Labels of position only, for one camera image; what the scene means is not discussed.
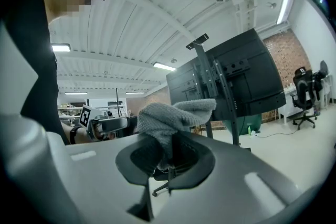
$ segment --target white ceiling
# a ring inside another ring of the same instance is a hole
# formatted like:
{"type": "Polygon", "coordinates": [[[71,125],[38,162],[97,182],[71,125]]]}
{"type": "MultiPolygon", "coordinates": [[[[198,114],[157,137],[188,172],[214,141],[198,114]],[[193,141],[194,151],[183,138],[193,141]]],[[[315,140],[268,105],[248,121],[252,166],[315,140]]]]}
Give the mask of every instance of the white ceiling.
{"type": "Polygon", "coordinates": [[[120,97],[153,92],[168,73],[154,68],[156,61],[179,67],[193,59],[185,46],[204,33],[209,50],[253,27],[273,26],[281,1],[95,0],[49,26],[51,42],[71,45],[70,53],[56,55],[59,92],[87,91],[86,98],[113,97],[115,88],[120,97]]]}

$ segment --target person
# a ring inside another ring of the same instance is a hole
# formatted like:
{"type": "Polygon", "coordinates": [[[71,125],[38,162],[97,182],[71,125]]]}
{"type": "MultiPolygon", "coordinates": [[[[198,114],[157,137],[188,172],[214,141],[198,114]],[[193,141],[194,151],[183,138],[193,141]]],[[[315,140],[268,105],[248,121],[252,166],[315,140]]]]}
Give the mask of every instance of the person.
{"type": "MultiPolygon", "coordinates": [[[[90,4],[91,0],[13,0],[4,16],[9,35],[38,74],[21,115],[37,121],[47,132],[58,133],[66,145],[72,128],[61,123],[57,112],[57,60],[48,25],[90,4]]],[[[75,141],[89,142],[84,128],[77,129],[75,141]]]]}

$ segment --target ceiling beam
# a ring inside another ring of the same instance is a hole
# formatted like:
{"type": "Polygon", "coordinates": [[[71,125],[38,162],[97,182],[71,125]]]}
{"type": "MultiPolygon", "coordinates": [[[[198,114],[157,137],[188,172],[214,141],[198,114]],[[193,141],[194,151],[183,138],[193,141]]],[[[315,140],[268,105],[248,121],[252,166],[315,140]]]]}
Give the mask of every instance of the ceiling beam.
{"type": "Polygon", "coordinates": [[[88,76],[63,76],[57,75],[58,81],[84,81],[84,82],[112,82],[112,83],[126,83],[126,84],[144,84],[144,85],[160,85],[158,81],[143,81],[136,79],[119,79],[107,77],[88,77],[88,76]]]}
{"type": "Polygon", "coordinates": [[[151,64],[146,62],[139,62],[127,58],[121,58],[111,55],[103,55],[103,54],[94,54],[91,52],[81,52],[81,51],[71,51],[71,52],[55,52],[56,57],[62,57],[62,58],[79,58],[79,59],[87,59],[87,60],[98,60],[98,61],[106,61],[106,62],[115,62],[115,63],[121,63],[124,65],[130,65],[145,69],[154,70],[154,68],[151,64]]]}
{"type": "MultiPolygon", "coordinates": [[[[93,99],[93,98],[115,98],[117,96],[116,89],[82,89],[82,88],[76,88],[76,89],[65,89],[65,88],[59,88],[58,94],[62,97],[67,98],[76,98],[76,99],[93,99]],[[88,94],[83,95],[65,95],[66,92],[74,92],[74,91],[80,91],[80,92],[87,92],[88,94]]],[[[145,94],[126,94],[127,92],[132,92],[134,90],[121,90],[118,89],[118,97],[119,98],[140,98],[144,97],[146,95],[146,91],[142,91],[145,94]]]]}
{"type": "Polygon", "coordinates": [[[156,6],[154,3],[150,2],[149,0],[126,0],[130,1],[136,5],[139,5],[145,8],[147,11],[153,13],[154,15],[160,17],[163,21],[168,23],[174,29],[179,31],[182,35],[184,35],[188,40],[193,41],[195,40],[195,36],[181,23],[179,23],[173,16],[169,13],[165,12],[163,9],[156,6]]]}

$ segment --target green trash can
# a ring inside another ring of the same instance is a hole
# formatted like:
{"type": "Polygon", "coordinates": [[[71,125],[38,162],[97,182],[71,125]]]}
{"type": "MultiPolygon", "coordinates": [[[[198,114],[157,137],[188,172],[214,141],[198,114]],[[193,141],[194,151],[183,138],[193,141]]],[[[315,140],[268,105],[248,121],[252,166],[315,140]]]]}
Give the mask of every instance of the green trash can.
{"type": "MultiPolygon", "coordinates": [[[[262,119],[261,114],[237,118],[238,134],[248,134],[248,127],[251,128],[251,131],[259,131],[262,119]]],[[[223,121],[223,125],[232,133],[231,121],[223,121]]]]}

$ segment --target metal pole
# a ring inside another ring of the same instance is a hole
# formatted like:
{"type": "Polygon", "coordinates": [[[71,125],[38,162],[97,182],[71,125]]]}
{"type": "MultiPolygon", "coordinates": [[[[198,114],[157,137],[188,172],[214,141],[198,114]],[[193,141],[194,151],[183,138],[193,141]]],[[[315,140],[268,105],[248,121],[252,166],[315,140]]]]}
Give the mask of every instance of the metal pole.
{"type": "Polygon", "coordinates": [[[118,109],[118,117],[120,118],[120,115],[119,115],[119,99],[118,99],[118,88],[115,89],[116,93],[117,93],[117,109],[118,109]]]}
{"type": "MultiPolygon", "coordinates": [[[[198,95],[199,95],[199,97],[201,99],[204,99],[205,97],[204,97],[204,93],[203,93],[202,88],[201,88],[201,81],[200,81],[199,76],[198,76],[196,65],[194,65],[193,76],[195,77],[195,81],[196,81],[196,90],[197,90],[197,93],[198,93],[198,95]]],[[[206,129],[206,136],[209,137],[209,138],[214,138],[214,136],[212,134],[212,127],[211,127],[211,117],[205,123],[205,129],[206,129]]]]}

